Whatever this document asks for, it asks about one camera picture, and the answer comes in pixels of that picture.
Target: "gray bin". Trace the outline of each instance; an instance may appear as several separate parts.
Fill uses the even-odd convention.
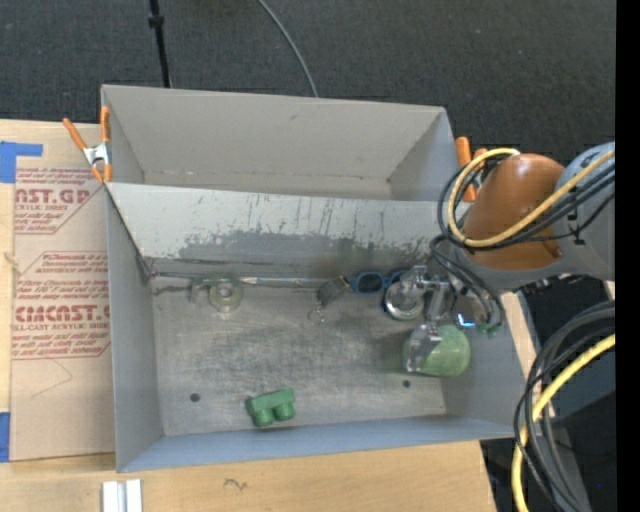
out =
[[[439,107],[104,86],[119,471],[508,437],[523,376],[508,326],[460,377],[401,370],[415,322],[317,283],[424,261],[455,172]],[[192,278],[245,284],[220,312]],[[257,429],[244,403],[295,391]]]

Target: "dark floor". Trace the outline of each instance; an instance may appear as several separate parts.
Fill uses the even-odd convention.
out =
[[[268,5],[304,56],[320,96],[444,106],[454,136],[469,136],[474,147],[514,146],[562,164],[615,138],[615,0]],[[160,7],[174,87],[312,95],[258,1],[161,0]],[[95,122],[101,84],[161,87],[148,12],[146,0],[0,0],[0,117]],[[586,282],[529,294],[540,337],[602,293],[599,283]],[[606,423],[589,429],[592,442],[615,431],[615,394],[584,414],[583,422]],[[573,428],[576,446],[580,424]],[[498,503],[506,503],[501,510],[511,510],[503,445],[488,443],[485,450]],[[615,451],[613,459],[587,464],[609,477],[606,489],[600,482],[594,510],[615,509],[611,464]]]

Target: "bin floor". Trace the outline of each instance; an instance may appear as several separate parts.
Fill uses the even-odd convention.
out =
[[[393,320],[381,295],[348,292],[317,321],[315,290],[244,286],[218,312],[202,290],[152,281],[157,378],[166,435],[254,428],[247,398],[293,388],[296,415],[274,426],[445,414],[440,379],[410,375],[401,349],[416,322]]]

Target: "cardboard sheet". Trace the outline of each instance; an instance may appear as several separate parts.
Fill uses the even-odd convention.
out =
[[[9,457],[112,451],[105,191],[62,123],[0,121],[0,139],[43,145],[15,174]]]

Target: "black stand pole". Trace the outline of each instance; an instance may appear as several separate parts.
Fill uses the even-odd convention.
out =
[[[158,0],[150,0],[151,13],[149,14],[149,27],[156,31],[156,41],[158,43],[158,52],[160,53],[160,66],[162,68],[162,83],[166,88],[171,88],[171,78],[169,77],[169,63],[167,62],[167,52],[164,48],[164,34],[162,25],[164,24],[164,16],[160,14],[160,4]]]

